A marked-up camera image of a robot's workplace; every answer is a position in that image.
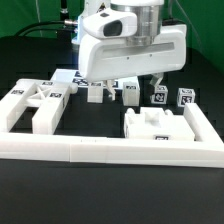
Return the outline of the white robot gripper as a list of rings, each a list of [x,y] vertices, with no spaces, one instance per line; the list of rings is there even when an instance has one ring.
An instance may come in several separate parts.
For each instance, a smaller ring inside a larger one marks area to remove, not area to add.
[[[79,48],[78,68],[89,82],[104,81],[115,100],[114,80],[153,74],[150,84],[157,87],[164,73],[181,69],[186,62],[186,26],[163,26],[153,39],[136,42],[130,37],[95,38],[86,34]]]

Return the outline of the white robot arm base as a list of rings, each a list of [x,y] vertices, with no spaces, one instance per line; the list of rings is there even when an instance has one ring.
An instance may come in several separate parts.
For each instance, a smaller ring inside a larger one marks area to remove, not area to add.
[[[153,40],[161,29],[164,0],[84,0],[74,44],[86,34],[95,38]]]

